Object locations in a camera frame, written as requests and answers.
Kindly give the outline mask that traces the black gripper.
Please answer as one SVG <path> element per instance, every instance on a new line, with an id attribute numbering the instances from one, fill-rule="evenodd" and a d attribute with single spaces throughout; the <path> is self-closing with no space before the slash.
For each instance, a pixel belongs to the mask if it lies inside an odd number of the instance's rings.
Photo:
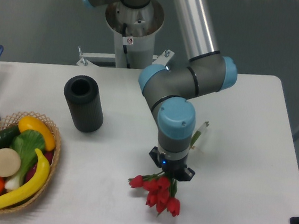
<path id="1" fill-rule="evenodd" d="M 195 171 L 186 166 L 187 150 L 173 153 L 164 150 L 161 146 L 154 146 L 150 150 L 149 156 L 158 168 L 162 168 L 165 173 L 177 181 L 189 182 L 195 176 Z"/>

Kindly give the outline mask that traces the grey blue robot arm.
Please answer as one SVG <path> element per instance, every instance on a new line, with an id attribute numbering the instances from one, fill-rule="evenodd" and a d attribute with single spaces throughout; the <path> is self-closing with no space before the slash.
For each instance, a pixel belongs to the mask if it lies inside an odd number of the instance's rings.
<path id="1" fill-rule="evenodd" d="M 158 145 L 150 157 L 171 178 L 190 181 L 194 171 L 186 162 L 196 122 L 190 99 L 230 88 L 238 74 L 234 61 L 220 54 L 206 0 L 173 0 L 189 60 L 178 70 L 153 58 L 155 36 L 164 24 L 158 1 L 82 1 L 106 6 L 116 67 L 141 71 L 140 89 L 158 127 Z"/>

